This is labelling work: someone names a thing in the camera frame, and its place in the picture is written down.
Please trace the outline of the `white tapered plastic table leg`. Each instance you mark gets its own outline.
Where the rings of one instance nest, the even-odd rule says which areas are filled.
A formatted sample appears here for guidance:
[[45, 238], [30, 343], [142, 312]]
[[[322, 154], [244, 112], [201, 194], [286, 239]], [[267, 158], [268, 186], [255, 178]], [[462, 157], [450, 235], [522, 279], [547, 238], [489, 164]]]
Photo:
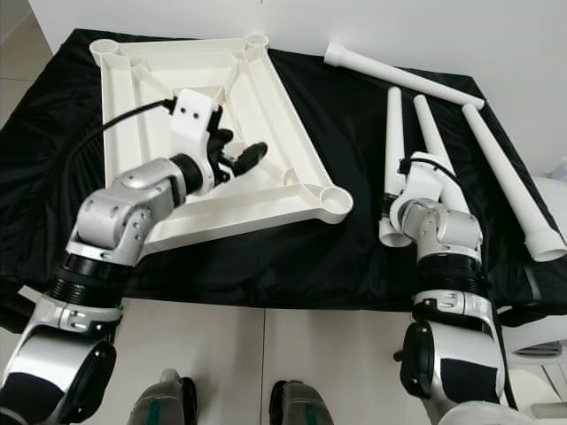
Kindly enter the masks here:
[[420, 122], [426, 150], [428, 150], [430, 154], [434, 155], [434, 157], [437, 157], [439, 159], [439, 163], [451, 166], [448, 151], [445, 144], [443, 144], [443, 139], [441, 137], [436, 118], [433, 116], [430, 103], [426, 100], [426, 96], [414, 97], [413, 103], [418, 122]]
[[462, 106], [462, 114], [469, 122], [471, 133], [477, 138], [478, 145], [516, 216], [524, 234], [526, 250], [530, 252], [532, 259], [536, 262], [548, 262], [567, 255], [567, 242], [544, 218], [530, 190], [511, 165], [477, 106], [466, 103]]
[[379, 218], [379, 240], [386, 247], [400, 248], [412, 243], [405, 235], [394, 229], [392, 201], [405, 186], [405, 175], [400, 174], [400, 162], [404, 154], [404, 130], [402, 130], [401, 93], [398, 88], [386, 92], [386, 122], [384, 140], [384, 187], [382, 188], [381, 215]]
[[346, 49], [344, 45], [336, 42], [327, 45], [323, 54], [323, 61], [324, 64], [332, 67], [351, 69], [353, 72], [367, 74], [369, 77], [377, 78], [377, 80], [392, 82], [392, 84], [401, 88], [417, 90], [418, 93], [425, 96], [440, 98], [440, 100], [461, 106], [470, 104], [479, 110], [486, 103], [484, 98], [474, 97], [461, 90], [449, 88], [441, 82], [426, 80], [420, 74], [410, 73], [408, 70], [402, 70], [363, 56], [363, 54]]

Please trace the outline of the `white plastic table top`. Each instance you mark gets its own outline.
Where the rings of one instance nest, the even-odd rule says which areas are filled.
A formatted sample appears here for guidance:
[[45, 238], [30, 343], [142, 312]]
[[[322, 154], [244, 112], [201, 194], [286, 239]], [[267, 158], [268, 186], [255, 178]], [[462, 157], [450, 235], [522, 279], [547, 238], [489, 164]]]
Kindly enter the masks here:
[[205, 196], [190, 196], [155, 226], [143, 255], [319, 219], [337, 224], [353, 209], [351, 194], [330, 178], [268, 55], [268, 39], [167, 42], [97, 40], [102, 117], [196, 90], [222, 106], [220, 126], [234, 133], [230, 157], [263, 142], [266, 157], [248, 174]]

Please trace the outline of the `black table cloth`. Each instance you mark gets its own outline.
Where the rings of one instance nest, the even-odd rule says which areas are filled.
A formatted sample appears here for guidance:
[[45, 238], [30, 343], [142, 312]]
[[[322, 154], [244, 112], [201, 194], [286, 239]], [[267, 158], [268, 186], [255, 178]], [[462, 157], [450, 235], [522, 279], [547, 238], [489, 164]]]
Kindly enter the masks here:
[[[129, 34], [76, 29], [0, 130], [1, 278], [4, 289], [51, 286], [80, 202], [103, 185], [103, 150], [75, 150], [102, 122], [101, 76], [89, 46]], [[353, 209], [343, 222], [300, 221], [178, 250], [139, 263], [130, 298], [295, 309], [407, 311], [412, 248], [377, 240], [384, 185], [388, 84], [324, 64], [320, 54], [268, 52], [333, 182]], [[470, 209], [485, 231], [494, 303], [528, 315], [567, 314], [567, 258], [535, 262], [462, 109], [433, 100]]]

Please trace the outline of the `grey robot right leg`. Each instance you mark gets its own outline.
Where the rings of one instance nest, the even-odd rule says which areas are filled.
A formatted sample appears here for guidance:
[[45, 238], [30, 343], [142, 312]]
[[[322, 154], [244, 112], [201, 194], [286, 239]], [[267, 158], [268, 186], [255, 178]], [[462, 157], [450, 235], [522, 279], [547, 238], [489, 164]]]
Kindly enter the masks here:
[[268, 398], [268, 425], [335, 425], [323, 397], [297, 380], [273, 384]]

